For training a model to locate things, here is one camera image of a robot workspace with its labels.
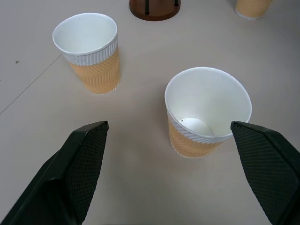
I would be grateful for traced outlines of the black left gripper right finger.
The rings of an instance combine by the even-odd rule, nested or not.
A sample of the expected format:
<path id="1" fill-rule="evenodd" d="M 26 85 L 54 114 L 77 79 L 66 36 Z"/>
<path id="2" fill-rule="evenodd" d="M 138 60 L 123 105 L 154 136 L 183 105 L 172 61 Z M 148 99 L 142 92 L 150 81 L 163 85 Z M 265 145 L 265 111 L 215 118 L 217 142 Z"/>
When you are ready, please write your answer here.
<path id="1" fill-rule="evenodd" d="M 272 225 L 300 225 L 300 152 L 279 132 L 233 121 L 246 179 Z"/>

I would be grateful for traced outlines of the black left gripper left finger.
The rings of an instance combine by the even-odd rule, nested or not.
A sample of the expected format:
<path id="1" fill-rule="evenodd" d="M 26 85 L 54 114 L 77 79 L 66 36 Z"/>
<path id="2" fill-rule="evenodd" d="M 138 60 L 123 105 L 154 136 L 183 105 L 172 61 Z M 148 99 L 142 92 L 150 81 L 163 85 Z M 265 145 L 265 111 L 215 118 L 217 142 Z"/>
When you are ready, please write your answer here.
<path id="1" fill-rule="evenodd" d="M 82 225 L 96 190 L 109 124 L 85 125 L 39 169 L 0 225 Z"/>

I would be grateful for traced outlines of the orange ribbed paper cup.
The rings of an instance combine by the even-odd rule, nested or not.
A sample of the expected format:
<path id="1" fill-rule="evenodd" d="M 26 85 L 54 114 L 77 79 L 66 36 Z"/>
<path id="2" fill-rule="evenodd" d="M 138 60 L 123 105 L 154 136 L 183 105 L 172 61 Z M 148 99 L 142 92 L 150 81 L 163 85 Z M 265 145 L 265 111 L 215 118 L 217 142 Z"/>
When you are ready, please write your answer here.
<path id="1" fill-rule="evenodd" d="M 232 121 L 248 122 L 252 103 L 232 75 L 211 67 L 178 73 L 165 89 L 169 137 L 185 158 L 201 158 L 229 139 Z"/>
<path id="2" fill-rule="evenodd" d="M 107 15 L 82 13 L 56 26 L 52 39 L 83 85 L 96 94 L 120 83 L 118 27 Z"/>
<path id="3" fill-rule="evenodd" d="M 237 0 L 235 12 L 238 16 L 256 20 L 261 18 L 273 0 Z"/>

